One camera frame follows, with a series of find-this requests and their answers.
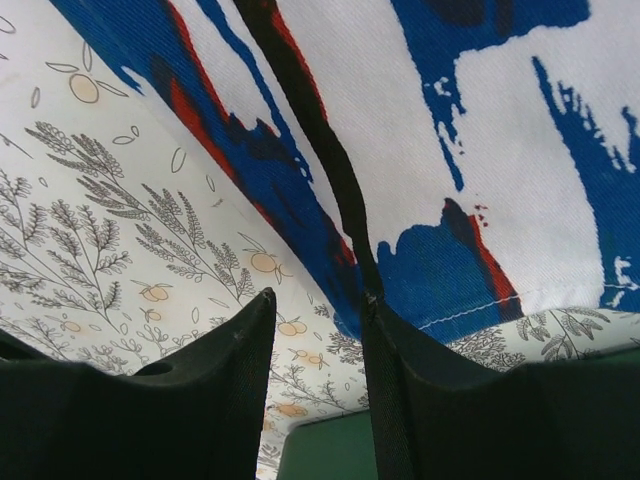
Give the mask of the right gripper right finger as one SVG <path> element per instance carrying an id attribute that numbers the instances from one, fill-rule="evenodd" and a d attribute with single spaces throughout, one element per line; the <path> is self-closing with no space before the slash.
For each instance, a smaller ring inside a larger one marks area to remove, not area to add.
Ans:
<path id="1" fill-rule="evenodd" d="M 639 366 L 620 356 L 469 360 L 365 295 L 361 341 L 382 479 L 635 479 Z"/>

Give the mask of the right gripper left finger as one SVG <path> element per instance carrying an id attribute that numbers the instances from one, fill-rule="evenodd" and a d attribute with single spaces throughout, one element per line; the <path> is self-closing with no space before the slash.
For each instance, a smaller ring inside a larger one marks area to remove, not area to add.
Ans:
<path id="1" fill-rule="evenodd" d="M 1 337 L 5 479 L 251 479 L 263 428 L 276 297 L 136 374 L 54 360 Z"/>

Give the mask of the blue patterned trousers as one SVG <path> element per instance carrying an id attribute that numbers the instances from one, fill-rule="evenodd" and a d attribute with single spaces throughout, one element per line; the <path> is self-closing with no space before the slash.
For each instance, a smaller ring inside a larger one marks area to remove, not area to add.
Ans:
<path id="1" fill-rule="evenodd" d="M 358 334 L 639 325 L 635 1 L 59 1 Z"/>

